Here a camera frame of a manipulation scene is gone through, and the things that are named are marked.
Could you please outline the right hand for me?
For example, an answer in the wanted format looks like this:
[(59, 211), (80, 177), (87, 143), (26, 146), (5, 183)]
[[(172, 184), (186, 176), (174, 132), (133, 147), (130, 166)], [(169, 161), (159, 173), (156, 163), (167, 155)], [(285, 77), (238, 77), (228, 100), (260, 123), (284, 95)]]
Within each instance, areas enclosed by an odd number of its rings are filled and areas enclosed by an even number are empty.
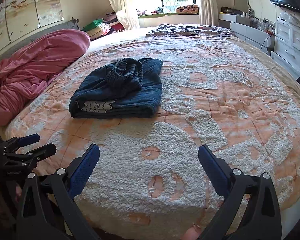
[(180, 240), (197, 240), (202, 233), (202, 227), (196, 223), (186, 230), (186, 232), (181, 236)]

